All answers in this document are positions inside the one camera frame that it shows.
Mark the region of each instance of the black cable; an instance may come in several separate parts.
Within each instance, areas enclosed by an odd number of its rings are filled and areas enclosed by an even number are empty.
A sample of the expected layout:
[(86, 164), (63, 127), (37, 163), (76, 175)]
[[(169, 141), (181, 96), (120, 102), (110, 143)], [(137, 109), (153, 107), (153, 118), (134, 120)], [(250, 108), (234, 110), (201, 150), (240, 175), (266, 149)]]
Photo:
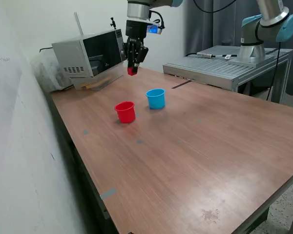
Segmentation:
[(187, 54), (186, 57), (188, 57), (189, 55), (196, 55), (196, 53)]
[(164, 20), (163, 20), (162, 15), (159, 12), (157, 12), (157, 11), (149, 10), (149, 12), (150, 12), (150, 14), (151, 13), (155, 13), (155, 14), (157, 14), (161, 18), (162, 23), (161, 23), (161, 26), (159, 28), (160, 29), (164, 29), (165, 28), (165, 25), (164, 25)]
[(205, 12), (205, 13), (216, 13), (216, 12), (219, 12), (219, 11), (222, 11), (224, 9), (226, 9), (228, 6), (231, 6), (232, 4), (234, 4), (236, 2), (236, 0), (233, 0), (232, 2), (230, 2), (228, 5), (224, 6), (223, 8), (220, 8), (219, 10), (217, 11), (205, 11), (203, 10), (197, 3), (195, 0), (193, 0), (194, 4), (196, 5), (197, 8), (199, 8), (201, 11)]
[(268, 99), (269, 99), (269, 95), (270, 95), (270, 92), (271, 92), (271, 90), (272, 90), (272, 86), (273, 86), (273, 83), (274, 83), (274, 80), (275, 80), (275, 74), (277, 73), (278, 63), (279, 63), (279, 56), (280, 56), (280, 49), (281, 49), (281, 42), (279, 42), (278, 56), (277, 56), (277, 63), (275, 64), (275, 69), (274, 69), (274, 73), (273, 73), (273, 77), (272, 77), (272, 83), (271, 83), (271, 85), (270, 85), (270, 89), (269, 89), (269, 92), (268, 92), (268, 96), (267, 96), (266, 101), (268, 101)]
[(41, 52), (41, 50), (48, 50), (48, 49), (53, 49), (53, 47), (41, 48), (41, 49), (39, 50), (39, 53)]
[(72, 84), (72, 85), (69, 85), (69, 86), (67, 86), (66, 88), (63, 88), (61, 91), (64, 91), (64, 90), (66, 90), (66, 89), (69, 89), (69, 88), (71, 88), (71, 87), (73, 87), (74, 85)]

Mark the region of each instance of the cable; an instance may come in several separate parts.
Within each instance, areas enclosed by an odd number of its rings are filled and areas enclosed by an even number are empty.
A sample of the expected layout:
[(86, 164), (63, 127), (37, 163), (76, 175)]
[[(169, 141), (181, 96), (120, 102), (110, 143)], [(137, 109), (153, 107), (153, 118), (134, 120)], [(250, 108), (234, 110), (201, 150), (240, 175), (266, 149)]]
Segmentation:
[(186, 57), (188, 57), (189, 55), (196, 55), (196, 53), (187, 54)]
[(41, 49), (39, 50), (39, 53), (41, 52), (41, 50), (48, 50), (48, 49), (53, 49), (53, 47), (41, 48)]
[(150, 14), (151, 14), (151, 13), (155, 13), (155, 14), (157, 14), (157, 15), (161, 18), (162, 24), (161, 24), (161, 26), (159, 27), (159, 29), (164, 29), (164, 28), (165, 28), (165, 25), (164, 25), (164, 20), (163, 20), (162, 15), (161, 15), (159, 12), (157, 12), (157, 11), (152, 11), (152, 10), (149, 10), (149, 13), (150, 13)]
[(273, 83), (274, 83), (274, 80), (275, 80), (275, 74), (277, 73), (278, 63), (279, 63), (279, 56), (280, 56), (280, 49), (281, 49), (281, 42), (279, 42), (278, 56), (277, 56), (277, 63), (275, 64), (275, 69), (274, 69), (274, 73), (273, 73), (273, 77), (272, 77), (272, 83), (271, 83), (271, 85), (270, 85), (270, 89), (269, 89), (269, 92), (268, 92), (268, 96), (267, 96), (266, 101), (268, 101), (268, 99), (269, 99), (269, 95), (270, 95), (270, 92), (271, 92), (271, 90), (272, 90), (272, 86), (273, 86)]
[(226, 57), (227, 55), (212, 55), (212, 54), (204, 54), (204, 53), (190, 53), (187, 54), (186, 57), (188, 57), (189, 55), (199, 55), (202, 58), (223, 58)]
[(234, 4), (236, 2), (236, 0), (233, 0), (232, 2), (230, 2), (228, 5), (224, 6), (223, 8), (220, 8), (219, 10), (217, 11), (205, 11), (203, 10), (197, 3), (195, 0), (193, 0), (194, 4), (196, 5), (197, 8), (199, 8), (201, 11), (205, 12), (205, 13), (216, 13), (216, 12), (219, 12), (219, 11), (222, 11), (224, 9), (226, 9), (228, 6), (231, 6), (232, 4)]

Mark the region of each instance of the blue tape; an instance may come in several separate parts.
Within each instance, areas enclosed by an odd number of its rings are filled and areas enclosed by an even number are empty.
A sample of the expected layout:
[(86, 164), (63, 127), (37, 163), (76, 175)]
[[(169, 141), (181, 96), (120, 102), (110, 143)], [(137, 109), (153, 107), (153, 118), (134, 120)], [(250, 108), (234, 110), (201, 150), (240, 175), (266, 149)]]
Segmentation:
[(101, 195), (100, 195), (100, 198), (101, 198), (102, 200), (104, 200), (104, 199), (108, 198), (109, 196), (111, 196), (111, 195), (113, 195), (113, 194), (115, 194), (115, 193), (116, 193), (116, 189), (113, 188), (113, 189), (107, 191), (106, 193), (101, 194)]

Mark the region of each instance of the wall stain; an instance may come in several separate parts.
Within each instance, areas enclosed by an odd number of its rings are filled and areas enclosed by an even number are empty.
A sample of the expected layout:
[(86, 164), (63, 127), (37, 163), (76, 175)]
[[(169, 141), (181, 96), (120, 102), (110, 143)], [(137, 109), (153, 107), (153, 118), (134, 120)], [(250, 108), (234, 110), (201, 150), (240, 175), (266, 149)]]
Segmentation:
[(10, 61), (10, 58), (0, 58), (0, 61), (8, 62)]

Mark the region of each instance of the wooden table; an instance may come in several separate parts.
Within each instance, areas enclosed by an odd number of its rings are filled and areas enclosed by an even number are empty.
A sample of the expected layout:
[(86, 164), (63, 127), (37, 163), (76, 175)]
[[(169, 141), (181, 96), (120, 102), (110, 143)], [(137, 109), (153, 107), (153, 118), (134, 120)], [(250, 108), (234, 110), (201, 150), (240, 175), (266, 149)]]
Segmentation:
[[(293, 183), (293, 108), (140, 69), (53, 100), (119, 233), (242, 233)], [(166, 90), (162, 110), (145, 92)], [(114, 106), (135, 103), (120, 124)]]

